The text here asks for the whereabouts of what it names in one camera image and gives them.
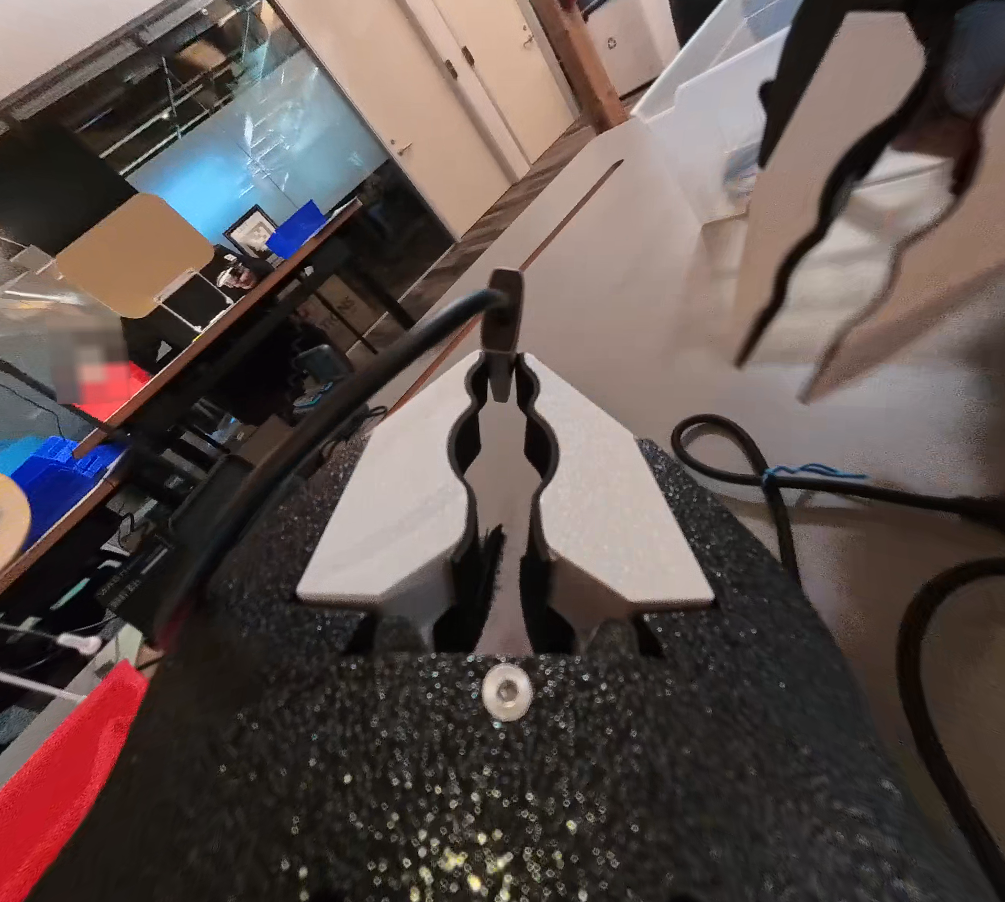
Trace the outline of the blue bin stack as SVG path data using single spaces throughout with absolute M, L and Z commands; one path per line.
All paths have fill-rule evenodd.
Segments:
M 1 442 L 1 473 L 24 492 L 31 524 L 23 549 L 30 547 L 107 475 L 123 449 L 105 443 L 77 459 L 77 443 L 57 436 L 26 436 Z

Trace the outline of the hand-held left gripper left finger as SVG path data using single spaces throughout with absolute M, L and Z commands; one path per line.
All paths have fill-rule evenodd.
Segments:
M 404 617 L 433 644 L 477 644 L 485 561 L 465 479 L 481 451 L 474 351 L 372 433 L 296 585 L 309 605 Z

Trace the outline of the white plastic bin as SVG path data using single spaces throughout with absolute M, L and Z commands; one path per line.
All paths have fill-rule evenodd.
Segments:
M 700 225 L 747 209 L 778 71 L 804 0 L 723 0 L 633 114 L 645 122 Z

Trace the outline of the beige rounded board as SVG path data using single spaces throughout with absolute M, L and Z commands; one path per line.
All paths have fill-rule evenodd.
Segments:
M 148 316 L 214 259 L 213 244 L 160 197 L 141 192 L 54 259 L 58 273 L 121 318 Z

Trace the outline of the large red bin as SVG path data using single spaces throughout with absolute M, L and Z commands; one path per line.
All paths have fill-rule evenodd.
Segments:
M 121 661 L 1 791 L 1 899 L 25 900 L 107 783 L 148 689 Z

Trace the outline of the wooden post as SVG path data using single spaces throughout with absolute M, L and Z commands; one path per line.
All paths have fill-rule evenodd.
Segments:
M 579 7 L 529 0 L 586 119 L 599 133 L 626 122 L 624 105 L 590 37 Z

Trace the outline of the framed printed tag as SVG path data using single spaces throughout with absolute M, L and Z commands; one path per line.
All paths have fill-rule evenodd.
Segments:
M 223 237 L 240 254 L 271 262 L 273 253 L 269 241 L 275 229 L 271 218 L 259 205 L 255 205 L 224 231 Z

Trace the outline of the long wooden table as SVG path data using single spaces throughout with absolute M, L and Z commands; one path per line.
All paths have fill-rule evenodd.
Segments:
M 137 418 L 148 418 L 148 410 L 161 396 L 187 409 L 213 392 L 220 377 L 228 374 L 249 350 L 257 347 L 258 339 L 270 334 L 273 323 L 282 322 L 352 259 L 342 239 L 342 229 L 365 216 L 357 196 L 337 208 L 323 228 L 291 259 L 274 268 L 270 276 L 202 332 L 182 357 L 155 375 L 143 406 L 125 419 L 120 419 L 116 410 L 108 421 L 100 421 L 77 444 L 73 455 L 79 459 L 102 443 L 110 442 L 117 432 L 135 424 Z

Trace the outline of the black screen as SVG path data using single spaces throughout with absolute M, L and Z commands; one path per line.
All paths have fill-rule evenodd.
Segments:
M 1 138 L 1 232 L 57 255 L 137 190 L 68 130 L 44 126 Z

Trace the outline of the black device with blue trim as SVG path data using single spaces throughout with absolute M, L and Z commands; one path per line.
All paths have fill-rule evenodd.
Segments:
M 331 343 L 316 345 L 301 351 L 295 356 L 294 368 L 303 385 L 301 394 L 292 407 L 294 424 L 314 411 L 321 399 L 331 393 L 336 385 L 355 374 L 350 359 Z

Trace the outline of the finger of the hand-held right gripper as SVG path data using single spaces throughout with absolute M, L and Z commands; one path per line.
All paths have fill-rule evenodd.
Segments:
M 753 189 L 735 284 L 736 368 L 751 359 L 797 267 L 885 150 L 924 64 L 904 14 L 845 16 Z
M 1004 266 L 1004 125 L 986 123 L 967 190 L 898 242 L 886 283 L 824 352 L 800 395 L 810 405 L 869 374 L 963 306 Z

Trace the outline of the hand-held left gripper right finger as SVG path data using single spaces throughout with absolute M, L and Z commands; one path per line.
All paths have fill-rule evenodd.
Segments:
M 593 636 L 706 609 L 714 592 L 635 436 L 539 358 L 517 358 L 523 456 L 539 477 L 520 595 L 529 636 Z

